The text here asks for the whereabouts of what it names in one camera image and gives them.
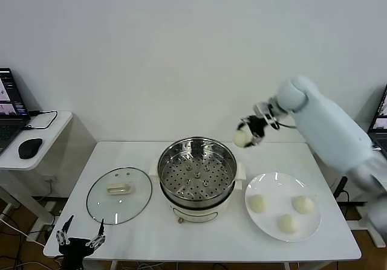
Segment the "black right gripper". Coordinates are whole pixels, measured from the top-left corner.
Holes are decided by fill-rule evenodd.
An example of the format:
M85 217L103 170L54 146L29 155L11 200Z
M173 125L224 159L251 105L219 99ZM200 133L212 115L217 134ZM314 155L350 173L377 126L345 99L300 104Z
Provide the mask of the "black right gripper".
M252 135L245 134L243 147L257 146L265 137L264 129L266 126L266 120L255 115L241 118L236 129L243 130L246 127L252 133Z

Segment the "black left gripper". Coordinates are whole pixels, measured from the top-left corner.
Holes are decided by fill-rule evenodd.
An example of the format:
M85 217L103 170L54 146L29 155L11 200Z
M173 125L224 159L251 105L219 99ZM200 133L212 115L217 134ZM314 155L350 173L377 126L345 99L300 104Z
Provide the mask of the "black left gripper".
M73 215L64 223L61 230L56 233L56 239L59 244L59 252L63 255L60 268L65 270L84 269L83 259L93 253L92 248L99 248L105 242L104 219L100 222L98 234L95 238L68 238L68 230L73 220Z

